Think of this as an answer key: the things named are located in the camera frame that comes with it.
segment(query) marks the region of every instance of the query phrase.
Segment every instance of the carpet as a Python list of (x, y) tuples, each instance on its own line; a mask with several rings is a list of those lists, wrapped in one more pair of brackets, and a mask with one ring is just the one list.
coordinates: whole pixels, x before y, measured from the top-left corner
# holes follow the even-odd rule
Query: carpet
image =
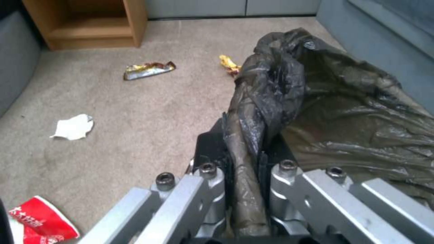
[[(0, 197), (7, 209), (40, 195), (86, 233), (131, 187), (181, 177), (196, 137), (226, 111), (233, 78), (272, 31), (303, 27), (340, 47), (314, 17), (150, 21), (141, 48), (43, 51), (34, 76), (0, 118)], [(123, 81), (129, 64), (178, 69)], [(94, 118), (87, 138), (50, 139), (59, 119)]]

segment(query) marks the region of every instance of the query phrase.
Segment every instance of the garbage bag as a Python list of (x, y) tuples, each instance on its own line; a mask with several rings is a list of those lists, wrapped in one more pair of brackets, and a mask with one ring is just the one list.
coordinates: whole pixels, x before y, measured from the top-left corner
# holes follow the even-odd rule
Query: garbage bag
[(241, 236), (270, 234), (257, 159), (263, 146), (295, 118), (305, 89), (303, 66), (283, 45), (265, 48), (265, 43), (259, 40), (255, 54), (244, 62), (224, 116), (224, 140), (235, 172), (232, 226)]
[(380, 177), (434, 209), (433, 116), (394, 76), (295, 31), (305, 35), (291, 43), (306, 92), (282, 135), (300, 167), (339, 166), (354, 182)]
[(381, 177), (433, 208), (434, 118), (392, 75), (300, 28), (262, 37), (235, 83), (223, 124), (235, 234), (270, 233), (255, 171), (280, 132), (305, 171)]

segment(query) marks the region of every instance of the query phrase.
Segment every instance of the litter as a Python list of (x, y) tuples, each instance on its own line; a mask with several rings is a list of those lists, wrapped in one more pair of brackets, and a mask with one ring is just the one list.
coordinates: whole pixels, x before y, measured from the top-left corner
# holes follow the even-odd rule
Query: litter
[(236, 77), (238, 73), (240, 72), (241, 66), (236, 65), (230, 57), (226, 55), (220, 55), (220, 64), (226, 68), (227, 73), (230, 74), (232, 77)]
[(14, 243), (54, 244), (79, 238), (77, 228), (51, 203), (40, 196), (9, 211)]
[(93, 118), (87, 114), (80, 114), (67, 120), (59, 120), (56, 132), (50, 138), (63, 137), (70, 141), (85, 138), (92, 127)]
[(300, 28), (263, 36), (235, 83), (223, 130), (236, 235), (270, 234), (257, 172), (279, 133), (304, 171), (380, 177), (434, 209), (434, 117), (394, 76)]
[(140, 79), (148, 76), (163, 74), (176, 69), (176, 65), (170, 61), (162, 63), (145, 63), (143, 65), (129, 65), (124, 73), (124, 80)]

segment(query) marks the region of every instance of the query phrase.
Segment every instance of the wooden furniture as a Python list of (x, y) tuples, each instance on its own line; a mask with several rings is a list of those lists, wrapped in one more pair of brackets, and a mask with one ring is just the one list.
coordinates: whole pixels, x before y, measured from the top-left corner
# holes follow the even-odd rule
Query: wooden furniture
[(139, 47), (145, 0), (23, 0), (51, 50)]

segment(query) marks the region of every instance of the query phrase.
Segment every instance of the bolt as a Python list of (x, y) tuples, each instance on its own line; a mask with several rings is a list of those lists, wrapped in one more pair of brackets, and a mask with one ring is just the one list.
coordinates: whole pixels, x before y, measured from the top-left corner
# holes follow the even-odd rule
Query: bolt
[(164, 172), (156, 177), (155, 183), (158, 190), (169, 191), (175, 186), (175, 177), (172, 173)]
[(215, 163), (203, 163), (199, 166), (199, 175), (205, 179), (212, 179), (217, 174), (217, 166)]
[(284, 159), (279, 163), (279, 171), (285, 176), (294, 176), (297, 173), (297, 164), (289, 159)]
[(327, 168), (325, 173), (341, 185), (345, 182), (345, 178), (347, 177), (347, 173), (339, 167)]

